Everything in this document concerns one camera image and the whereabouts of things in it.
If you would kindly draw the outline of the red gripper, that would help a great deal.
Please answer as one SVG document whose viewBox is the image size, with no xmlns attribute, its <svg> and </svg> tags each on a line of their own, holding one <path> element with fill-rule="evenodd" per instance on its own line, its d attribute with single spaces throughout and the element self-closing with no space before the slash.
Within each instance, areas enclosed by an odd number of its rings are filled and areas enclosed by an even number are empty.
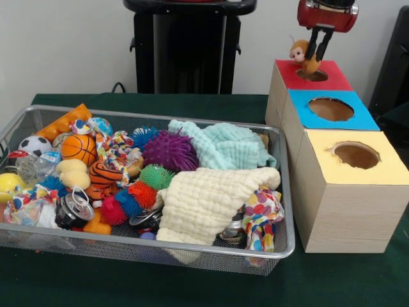
<svg viewBox="0 0 409 307">
<path fill-rule="evenodd" d="M 305 58 L 311 60 L 316 52 L 316 60 L 321 61 L 325 55 L 328 43 L 333 32 L 349 32 L 354 26 L 359 14 L 359 5 L 354 0 L 345 1 L 310 1 L 300 0 L 298 2 L 297 20 L 300 26 L 307 29 L 312 28 Z M 328 27 L 333 29 L 323 29 L 325 36 L 317 47 L 319 28 Z"/>
</svg>

